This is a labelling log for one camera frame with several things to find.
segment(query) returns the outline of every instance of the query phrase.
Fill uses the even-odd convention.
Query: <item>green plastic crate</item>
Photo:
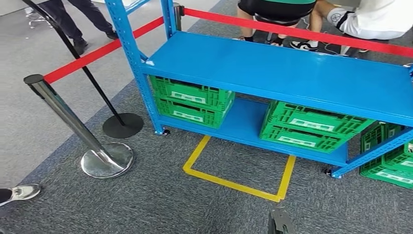
[[[287,128],[350,139],[374,122],[372,119],[313,109],[282,101],[272,101],[266,121]]]
[[[262,128],[260,138],[323,153],[330,153],[347,141],[332,136],[324,136],[270,124]]]
[[[387,138],[385,124],[377,123],[371,129],[361,136],[360,148],[361,152],[365,152],[374,146],[380,144]]]
[[[386,124],[387,138],[394,136],[405,127],[398,124]],[[395,170],[413,174],[413,140],[401,145],[384,155],[386,165]]]
[[[360,175],[413,189],[413,174],[386,168],[381,165],[381,158],[376,158],[361,166]]]
[[[403,129],[404,126],[397,124],[377,124],[361,137],[361,152],[371,149]],[[380,156],[377,159],[377,163],[379,162],[383,167],[413,174],[413,141]]]
[[[230,101],[224,111],[214,111],[196,106],[189,106],[167,98],[155,97],[155,102],[161,115],[178,118],[211,128],[220,127],[234,103],[233,101]]]
[[[174,79],[149,76],[155,96],[169,98],[180,103],[224,111],[230,101],[234,101],[235,92],[208,87]]]

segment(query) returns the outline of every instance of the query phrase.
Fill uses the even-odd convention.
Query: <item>stanchion base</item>
[[[116,116],[110,117],[103,124],[103,132],[112,138],[123,139],[131,137],[139,133],[143,128],[143,119],[132,113],[119,114],[120,118],[125,122],[122,126]]]
[[[89,150],[80,161],[84,173],[94,178],[109,179],[120,176],[132,167],[134,157],[129,146],[122,143],[107,143],[102,144],[102,147],[111,155],[112,160],[122,168],[101,161],[92,150]]]

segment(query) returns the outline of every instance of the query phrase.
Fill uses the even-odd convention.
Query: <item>black shorts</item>
[[[238,7],[253,16],[258,14],[273,20],[298,20],[311,13],[316,1],[309,4],[289,4],[265,0],[239,0]]]

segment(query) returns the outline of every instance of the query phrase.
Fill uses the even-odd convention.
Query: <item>yellow floor tape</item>
[[[204,136],[204,138],[202,138],[198,146],[192,152],[188,161],[184,164],[183,169],[187,174],[201,178],[201,179],[205,179],[210,182],[220,184],[220,185],[223,185],[223,186],[226,186],[226,187],[229,187],[229,188],[232,188],[232,189],[244,192],[244,193],[248,193],[254,196],[259,196],[259,197],[262,197],[262,198],[265,198],[271,201],[280,202],[280,200],[285,199],[285,195],[287,194],[288,184],[290,183],[291,174],[293,172],[294,163],[296,160],[295,156],[290,155],[288,157],[287,164],[285,165],[284,173],[282,174],[282,179],[281,179],[280,187],[278,188],[277,194],[270,194],[264,191],[253,189],[253,188],[244,186],[242,184],[237,184],[229,180],[222,179],[222,178],[192,169],[193,164],[195,163],[196,159],[201,154],[202,150],[207,145],[209,139],[211,139],[210,136]]]

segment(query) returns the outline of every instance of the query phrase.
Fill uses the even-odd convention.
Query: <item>shelf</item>
[[[186,32],[150,61],[144,73],[413,126],[402,66]]]
[[[161,116],[163,125],[184,129],[204,135],[231,140],[237,143],[295,155],[336,166],[345,166],[347,160],[347,143],[330,154],[324,154],[289,145],[277,144],[259,139],[261,125],[268,105],[236,98],[220,129],[212,129],[179,119]]]

